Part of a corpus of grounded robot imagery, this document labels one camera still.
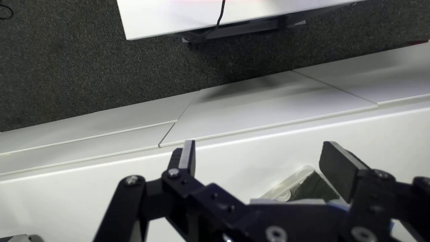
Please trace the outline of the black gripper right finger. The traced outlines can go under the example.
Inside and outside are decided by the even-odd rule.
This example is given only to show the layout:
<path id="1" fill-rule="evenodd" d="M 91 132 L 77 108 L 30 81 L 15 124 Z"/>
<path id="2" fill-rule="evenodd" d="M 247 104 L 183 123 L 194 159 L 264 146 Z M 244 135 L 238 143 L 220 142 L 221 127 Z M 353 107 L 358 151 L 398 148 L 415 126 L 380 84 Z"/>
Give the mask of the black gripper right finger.
<path id="1" fill-rule="evenodd" d="M 416 177 L 410 185 L 374 170 L 335 142 L 326 142 L 320 171 L 351 205 L 343 229 L 355 242 L 398 242 L 390 232 L 398 220 L 417 242 L 430 242 L 430 179 Z"/>

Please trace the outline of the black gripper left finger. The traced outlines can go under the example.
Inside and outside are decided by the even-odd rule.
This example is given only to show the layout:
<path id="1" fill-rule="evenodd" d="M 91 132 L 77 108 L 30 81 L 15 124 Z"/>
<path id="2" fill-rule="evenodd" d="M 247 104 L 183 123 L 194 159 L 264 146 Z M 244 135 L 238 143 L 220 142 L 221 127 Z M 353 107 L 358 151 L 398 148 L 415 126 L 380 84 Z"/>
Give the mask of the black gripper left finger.
<path id="1" fill-rule="evenodd" d="M 186 242 L 251 242 L 240 225 L 245 205 L 217 185 L 195 178 L 195 143 L 173 152 L 157 181 L 124 178 L 93 242 L 146 242 L 150 224 L 165 218 Z"/>

